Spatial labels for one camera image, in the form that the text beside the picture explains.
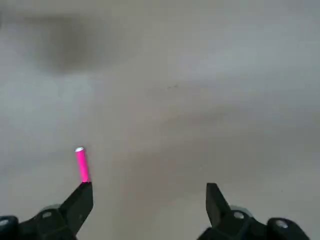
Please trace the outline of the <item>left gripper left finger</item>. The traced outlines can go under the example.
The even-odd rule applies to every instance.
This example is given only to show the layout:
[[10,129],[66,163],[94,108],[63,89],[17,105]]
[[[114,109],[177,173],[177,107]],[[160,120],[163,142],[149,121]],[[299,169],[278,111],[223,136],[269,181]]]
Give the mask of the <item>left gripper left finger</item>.
[[20,222],[14,215],[0,217],[2,240],[76,240],[93,209],[93,184],[82,182],[62,203],[42,209]]

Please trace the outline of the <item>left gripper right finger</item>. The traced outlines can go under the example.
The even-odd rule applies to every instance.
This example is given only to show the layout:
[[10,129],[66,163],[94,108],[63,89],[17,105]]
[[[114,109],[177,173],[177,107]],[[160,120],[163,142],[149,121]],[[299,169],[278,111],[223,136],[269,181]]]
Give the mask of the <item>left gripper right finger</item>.
[[243,210],[232,209],[216,183],[206,184],[206,212],[211,223],[201,240],[308,240],[292,220],[270,218],[266,224]]

